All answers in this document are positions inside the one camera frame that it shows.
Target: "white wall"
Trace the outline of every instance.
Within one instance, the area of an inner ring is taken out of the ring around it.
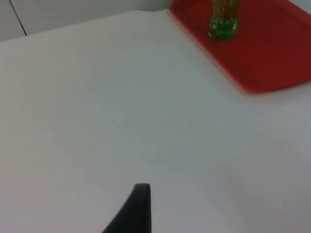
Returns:
[[[27,34],[131,10],[157,11],[171,0],[12,0]]]

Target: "plastic bottle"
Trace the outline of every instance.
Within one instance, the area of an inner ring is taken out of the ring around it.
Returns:
[[[211,16],[208,34],[211,38],[228,39],[238,26],[238,7],[240,0],[211,0]]]

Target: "red tray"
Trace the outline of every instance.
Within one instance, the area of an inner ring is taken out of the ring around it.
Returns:
[[[170,11],[246,91],[311,79],[311,16],[288,0],[241,0],[238,30],[226,41],[207,34],[210,0],[174,0]]]

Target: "black object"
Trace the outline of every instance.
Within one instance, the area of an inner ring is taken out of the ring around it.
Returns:
[[[138,183],[103,233],[151,233],[151,191]]]

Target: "white tabletop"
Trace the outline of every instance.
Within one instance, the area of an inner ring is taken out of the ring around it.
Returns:
[[[167,11],[0,43],[0,232],[309,233],[311,83],[243,93]]]

